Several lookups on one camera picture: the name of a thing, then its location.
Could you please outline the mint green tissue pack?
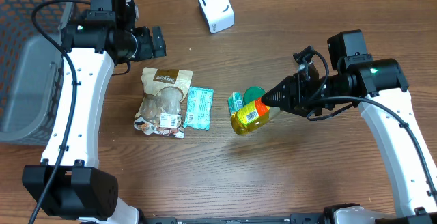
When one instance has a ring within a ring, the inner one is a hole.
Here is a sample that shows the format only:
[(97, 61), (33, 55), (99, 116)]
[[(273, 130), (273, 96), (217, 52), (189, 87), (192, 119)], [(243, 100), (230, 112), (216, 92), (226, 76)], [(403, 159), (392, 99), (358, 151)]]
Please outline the mint green tissue pack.
[(190, 87), (186, 117), (183, 127), (197, 130), (209, 130), (214, 90), (201, 87)]

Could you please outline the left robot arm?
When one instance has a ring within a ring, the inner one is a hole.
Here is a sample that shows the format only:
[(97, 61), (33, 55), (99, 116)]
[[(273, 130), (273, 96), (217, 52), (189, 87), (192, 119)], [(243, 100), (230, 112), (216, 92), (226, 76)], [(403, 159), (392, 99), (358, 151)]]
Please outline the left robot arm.
[(134, 0), (89, 0), (61, 30), (55, 48), (64, 62), (61, 96), (50, 139), (22, 182), (36, 211), (82, 223), (144, 223), (143, 212), (118, 195), (115, 176), (99, 169), (98, 131), (110, 78), (119, 64), (166, 55), (159, 27), (137, 27)]

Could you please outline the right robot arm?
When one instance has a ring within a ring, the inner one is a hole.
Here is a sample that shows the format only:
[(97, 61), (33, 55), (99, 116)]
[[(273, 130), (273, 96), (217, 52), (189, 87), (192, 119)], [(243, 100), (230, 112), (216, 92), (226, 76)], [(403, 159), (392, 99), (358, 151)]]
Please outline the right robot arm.
[(435, 223), (436, 164), (414, 116), (400, 64), (373, 59), (359, 30), (338, 33), (327, 44), (336, 75), (318, 76), (311, 65), (316, 51), (308, 46), (294, 54), (297, 73), (264, 94), (262, 102), (313, 121), (324, 119), (322, 109), (337, 115), (338, 104), (358, 108), (384, 161), (396, 215), (337, 204), (326, 207), (317, 223)]

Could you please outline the green white can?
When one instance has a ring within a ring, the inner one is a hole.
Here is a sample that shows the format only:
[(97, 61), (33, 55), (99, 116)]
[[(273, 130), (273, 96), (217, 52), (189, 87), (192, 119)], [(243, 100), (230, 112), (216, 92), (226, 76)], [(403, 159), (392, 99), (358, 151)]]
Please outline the green white can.
[(263, 88), (252, 86), (245, 91), (243, 95), (243, 103), (247, 105), (256, 99), (261, 98), (265, 93), (266, 91)]

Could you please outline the teal white tissue pack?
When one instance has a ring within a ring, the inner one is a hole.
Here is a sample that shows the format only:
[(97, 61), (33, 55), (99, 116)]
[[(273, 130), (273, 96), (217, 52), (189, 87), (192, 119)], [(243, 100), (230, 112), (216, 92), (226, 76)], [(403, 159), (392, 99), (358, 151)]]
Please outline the teal white tissue pack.
[(228, 98), (228, 107), (230, 115), (234, 114), (244, 106), (242, 94), (240, 92), (233, 92)]

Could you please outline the yellow drink bottle grey cap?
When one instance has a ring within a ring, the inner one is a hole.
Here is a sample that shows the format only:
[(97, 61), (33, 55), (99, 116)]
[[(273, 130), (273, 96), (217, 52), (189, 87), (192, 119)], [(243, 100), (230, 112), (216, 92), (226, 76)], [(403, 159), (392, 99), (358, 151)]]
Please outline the yellow drink bottle grey cap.
[(237, 135), (246, 135), (267, 124), (280, 113), (280, 108), (268, 106), (258, 98), (231, 115), (231, 126)]

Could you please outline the brown white snack bag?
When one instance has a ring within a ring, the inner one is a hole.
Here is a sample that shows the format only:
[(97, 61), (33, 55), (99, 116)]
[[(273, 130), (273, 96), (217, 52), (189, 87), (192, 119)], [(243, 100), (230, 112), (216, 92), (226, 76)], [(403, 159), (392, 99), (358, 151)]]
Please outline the brown white snack bag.
[(145, 135), (183, 139), (181, 104), (192, 77), (191, 70), (144, 68), (143, 100), (135, 115), (134, 128)]

